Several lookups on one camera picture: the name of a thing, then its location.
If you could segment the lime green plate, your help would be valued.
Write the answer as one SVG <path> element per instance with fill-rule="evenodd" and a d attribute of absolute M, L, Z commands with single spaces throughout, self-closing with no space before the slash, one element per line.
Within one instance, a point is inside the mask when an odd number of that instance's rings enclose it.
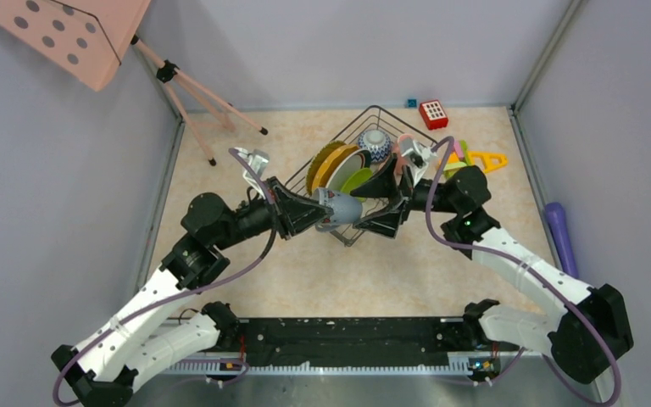
<path fill-rule="evenodd" d="M 349 195 L 352 190 L 362 186 L 373 176 L 370 168 L 362 168 L 354 172 L 341 186 L 340 192 Z"/>

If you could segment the grey white mug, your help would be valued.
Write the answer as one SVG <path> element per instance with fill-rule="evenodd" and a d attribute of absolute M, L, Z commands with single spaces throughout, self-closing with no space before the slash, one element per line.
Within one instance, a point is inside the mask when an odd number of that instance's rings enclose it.
<path fill-rule="evenodd" d="M 314 189 L 312 199 L 332 210 L 331 215 L 315 225 L 318 232 L 335 231 L 341 226 L 353 224 L 363 213 L 363 205 L 356 197 L 329 188 Z"/>

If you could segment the white plate teal rim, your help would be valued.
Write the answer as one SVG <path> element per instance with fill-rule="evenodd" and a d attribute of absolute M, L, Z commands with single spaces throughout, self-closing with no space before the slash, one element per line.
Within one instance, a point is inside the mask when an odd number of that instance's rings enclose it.
<path fill-rule="evenodd" d="M 371 153 L 367 149 L 360 149 L 350 154 L 335 168 L 325 188 L 340 191 L 353 174 L 363 168 L 369 168 L 371 162 Z"/>

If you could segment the yellow polka dot plate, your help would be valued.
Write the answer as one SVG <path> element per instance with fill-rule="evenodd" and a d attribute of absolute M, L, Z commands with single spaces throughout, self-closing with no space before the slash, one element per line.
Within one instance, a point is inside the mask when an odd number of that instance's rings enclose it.
<path fill-rule="evenodd" d="M 309 182 L 308 194 L 318 187 L 325 187 L 336 168 L 352 153 L 358 150 L 354 144 L 344 144 L 329 153 L 317 168 L 313 180 Z"/>

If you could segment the red patterned bowl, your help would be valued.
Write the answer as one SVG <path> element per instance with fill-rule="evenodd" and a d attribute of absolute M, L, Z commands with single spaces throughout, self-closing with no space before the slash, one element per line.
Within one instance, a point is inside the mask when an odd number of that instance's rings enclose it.
<path fill-rule="evenodd" d="M 382 130 L 370 129 L 360 133 L 357 145 L 370 152 L 373 164 L 385 161 L 392 151 L 392 139 Z"/>

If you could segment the small pink mug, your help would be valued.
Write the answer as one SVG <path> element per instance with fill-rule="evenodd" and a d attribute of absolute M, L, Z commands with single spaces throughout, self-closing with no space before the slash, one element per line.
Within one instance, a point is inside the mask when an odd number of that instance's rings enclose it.
<path fill-rule="evenodd" d="M 402 174 L 401 157 L 397 153 L 392 153 L 383 163 L 382 169 L 391 174 L 395 181 L 398 181 Z"/>

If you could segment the large pink mug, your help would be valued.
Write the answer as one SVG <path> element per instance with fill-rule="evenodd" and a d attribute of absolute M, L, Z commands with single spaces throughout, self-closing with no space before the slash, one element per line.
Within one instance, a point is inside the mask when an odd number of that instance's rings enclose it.
<path fill-rule="evenodd" d="M 406 140 L 412 140 L 413 135 L 409 133 L 404 133 L 398 136 L 397 141 L 393 143 L 392 145 L 392 152 L 400 159 L 402 157 L 402 144 Z"/>

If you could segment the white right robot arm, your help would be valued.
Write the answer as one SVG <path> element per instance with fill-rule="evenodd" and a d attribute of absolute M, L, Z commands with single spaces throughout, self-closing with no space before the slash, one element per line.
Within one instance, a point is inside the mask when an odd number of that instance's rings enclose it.
<path fill-rule="evenodd" d="M 549 264 L 512 237 L 484 209 L 491 198 L 485 174 L 465 166 L 444 183 L 416 181 L 409 170 L 394 174 L 389 159 L 366 183 L 352 190 L 357 198 L 383 198 L 385 208 L 354 227 L 395 237 L 410 212 L 422 211 L 437 242 L 495 271 L 528 297 L 541 313 L 483 300 L 465 311 L 463 337 L 474 349 L 506 342 L 551 359 L 569 378 L 593 382 L 634 345 L 622 294 L 613 286 L 593 287 Z"/>

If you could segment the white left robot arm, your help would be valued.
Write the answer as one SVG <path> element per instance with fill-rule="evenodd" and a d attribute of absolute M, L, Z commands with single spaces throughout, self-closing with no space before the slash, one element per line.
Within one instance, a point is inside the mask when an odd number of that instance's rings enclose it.
<path fill-rule="evenodd" d="M 264 196 L 231 209 L 213 192 L 196 196 L 181 221 L 185 235 L 175 243 L 136 295 L 88 339 L 62 345 L 52 355 L 59 375 L 54 402 L 67 382 L 83 406 L 124 406 L 154 376 L 197 351 L 227 350 L 237 341 L 236 317 L 225 304 L 215 303 L 166 333 L 155 331 L 195 295 L 244 276 L 263 259 L 224 279 L 230 261 L 223 249 L 268 232 L 266 248 L 275 239 L 288 239 L 331 217 L 333 209 L 294 194 L 275 177 Z"/>

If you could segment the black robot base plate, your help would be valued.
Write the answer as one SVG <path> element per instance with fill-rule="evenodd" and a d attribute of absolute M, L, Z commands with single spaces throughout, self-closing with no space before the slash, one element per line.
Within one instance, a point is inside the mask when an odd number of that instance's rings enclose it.
<path fill-rule="evenodd" d="M 250 318 L 199 356 L 238 358 L 252 367 L 444 367 L 458 352 L 515 351 L 492 344 L 460 317 Z"/>

